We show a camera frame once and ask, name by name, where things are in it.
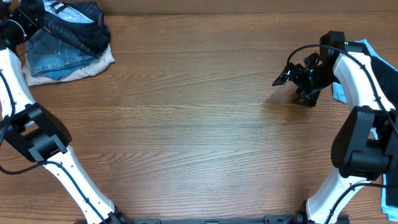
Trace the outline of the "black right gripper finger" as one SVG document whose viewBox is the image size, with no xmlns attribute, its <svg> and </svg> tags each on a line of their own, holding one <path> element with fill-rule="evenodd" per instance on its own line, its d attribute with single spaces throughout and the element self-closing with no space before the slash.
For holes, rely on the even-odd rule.
<svg viewBox="0 0 398 224">
<path fill-rule="evenodd" d="M 280 75 L 274 80 L 272 86 L 285 85 L 286 81 L 290 78 L 290 68 L 286 65 Z"/>
<path fill-rule="evenodd" d="M 316 105 L 320 90 L 306 91 L 297 90 L 297 97 L 292 100 L 292 104 L 312 108 Z"/>
</svg>

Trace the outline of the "blue jeans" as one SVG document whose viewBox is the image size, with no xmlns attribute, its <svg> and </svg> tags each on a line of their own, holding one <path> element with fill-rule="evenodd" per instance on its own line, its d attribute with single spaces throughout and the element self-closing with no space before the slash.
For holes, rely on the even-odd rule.
<svg viewBox="0 0 398 224">
<path fill-rule="evenodd" d="M 60 80 L 95 61 L 42 29 L 30 38 L 26 47 L 26 71 L 32 77 Z"/>
</svg>

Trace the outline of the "black printed cycling jersey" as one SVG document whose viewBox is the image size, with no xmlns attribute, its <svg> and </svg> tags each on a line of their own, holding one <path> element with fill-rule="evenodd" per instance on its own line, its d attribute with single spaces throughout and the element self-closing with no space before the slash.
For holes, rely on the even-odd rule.
<svg viewBox="0 0 398 224">
<path fill-rule="evenodd" d="M 44 1 L 42 27 L 74 48 L 99 58 L 108 48 L 111 33 L 97 3 Z"/>
</svg>

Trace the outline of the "white cloth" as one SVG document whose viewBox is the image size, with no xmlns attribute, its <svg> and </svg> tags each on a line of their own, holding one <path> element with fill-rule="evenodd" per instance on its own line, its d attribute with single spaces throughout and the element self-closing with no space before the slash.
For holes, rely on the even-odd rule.
<svg viewBox="0 0 398 224">
<path fill-rule="evenodd" d="M 99 59 L 95 59 L 88 66 L 83 67 L 79 70 L 75 70 L 73 73 L 70 72 L 69 75 L 60 78 L 59 80 L 54 80 L 52 78 L 42 77 L 42 76 L 33 77 L 28 60 L 26 60 L 26 63 L 22 68 L 22 72 L 25 75 L 25 80 L 28 86 L 43 85 L 43 84 L 57 83 L 57 82 L 72 82 L 82 78 L 96 76 L 99 73 L 105 71 L 110 64 L 114 63 L 114 61 L 115 59 L 113 58 L 113 55 L 111 53 L 111 46 L 108 45 L 108 48 L 104 51 L 104 53 Z"/>
</svg>

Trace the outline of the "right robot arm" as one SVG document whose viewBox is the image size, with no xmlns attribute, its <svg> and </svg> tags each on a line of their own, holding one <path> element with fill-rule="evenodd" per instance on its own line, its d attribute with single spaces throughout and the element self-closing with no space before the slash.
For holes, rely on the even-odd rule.
<svg viewBox="0 0 398 224">
<path fill-rule="evenodd" d="M 294 103 L 314 107 L 320 92 L 340 84 L 349 116 L 331 146 L 333 168 L 317 192 L 293 215 L 271 215 L 267 223 L 348 223 L 342 209 L 363 187 L 397 168 L 397 70 L 366 41 L 348 42 L 343 32 L 320 38 L 318 52 L 303 63 L 287 61 L 274 85 L 293 82 Z"/>
</svg>

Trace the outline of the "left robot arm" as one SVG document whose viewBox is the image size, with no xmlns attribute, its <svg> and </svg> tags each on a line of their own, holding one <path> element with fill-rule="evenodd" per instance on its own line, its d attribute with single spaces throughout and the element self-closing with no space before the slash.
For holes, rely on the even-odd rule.
<svg viewBox="0 0 398 224">
<path fill-rule="evenodd" d="M 87 223 L 130 223 L 81 166 L 66 126 L 36 102 L 22 75 L 16 47 L 29 40 L 44 19 L 42 1 L 24 1 L 10 11 L 1 1 L 1 141 L 8 142 L 33 165 L 51 172 L 83 212 Z"/>
</svg>

